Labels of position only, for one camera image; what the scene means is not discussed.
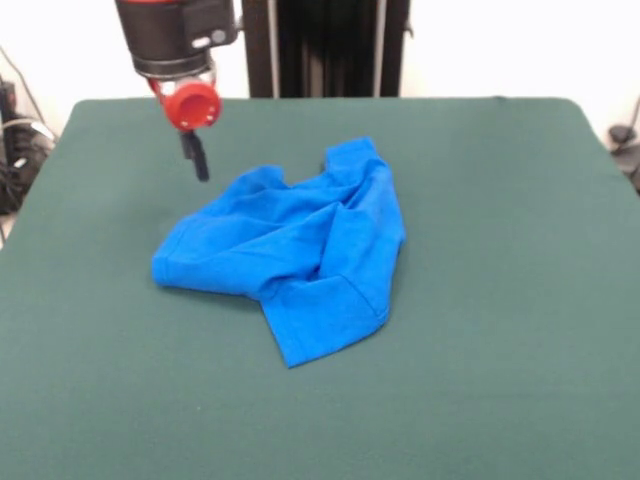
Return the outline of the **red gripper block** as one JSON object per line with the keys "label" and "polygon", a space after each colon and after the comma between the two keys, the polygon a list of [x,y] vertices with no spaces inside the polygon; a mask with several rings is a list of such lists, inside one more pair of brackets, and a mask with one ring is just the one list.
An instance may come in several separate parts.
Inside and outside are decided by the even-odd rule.
{"label": "red gripper block", "polygon": [[207,157],[191,130],[213,125],[222,109],[214,62],[145,62],[144,77],[168,121],[179,131],[184,157],[200,182],[209,180]]}

